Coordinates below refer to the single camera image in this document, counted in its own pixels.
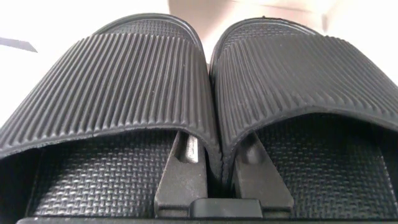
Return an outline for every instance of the woven texture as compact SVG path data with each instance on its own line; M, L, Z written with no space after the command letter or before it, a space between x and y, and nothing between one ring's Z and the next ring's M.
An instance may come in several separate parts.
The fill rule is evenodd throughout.
M34 147L141 129L179 129L221 153L203 54L186 40L93 35L76 43L0 129L0 157Z
M179 37L186 40L191 39L189 33L182 29L179 25L160 19L143 19L138 21L126 22L119 26L113 27L106 33L166 35L170 37Z
M398 217L384 158L366 125L308 114L257 132L294 197L292 218Z
M398 87L343 40L320 35L242 40L216 66L224 183L237 143L253 129L289 116L338 113L398 127Z
M144 131L46 148L28 216L153 218L175 135Z

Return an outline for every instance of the black slide sandal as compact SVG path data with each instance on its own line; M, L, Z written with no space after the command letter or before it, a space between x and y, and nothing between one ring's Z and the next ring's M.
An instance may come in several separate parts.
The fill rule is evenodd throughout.
M115 21L72 46L0 129L0 182L7 183L0 186L0 223L153 218L162 205L161 193L158 208L154 197L164 167L175 165L172 153L190 139L199 150L192 165L205 171L195 187L205 190L184 198L187 183L174 186L185 200L207 196L202 145L208 178L221 178L197 34L169 15ZM186 168L180 175L189 174L190 161L178 159L175 166Z
M221 36L211 64L224 186L283 218L398 218L395 84L343 40L246 35L247 23Z

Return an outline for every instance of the textured footbed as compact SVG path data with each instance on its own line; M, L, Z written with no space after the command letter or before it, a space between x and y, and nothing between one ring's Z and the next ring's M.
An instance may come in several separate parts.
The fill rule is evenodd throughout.
M175 135L144 131L43 149L27 216L154 217Z
M294 198L291 218L398 218L394 189L370 124L307 114L257 135ZM390 147L388 151L396 151L396 145Z

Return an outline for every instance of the ribbed rubber strap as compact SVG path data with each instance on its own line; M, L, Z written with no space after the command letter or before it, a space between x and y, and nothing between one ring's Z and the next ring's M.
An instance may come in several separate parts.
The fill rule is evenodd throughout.
M0 157L105 134L174 129L221 153L203 54L191 42L144 34L93 35L50 69L0 129Z
M295 35L246 39L217 61L216 107L228 181L249 133L306 113L343 114L398 130L398 87L351 44Z

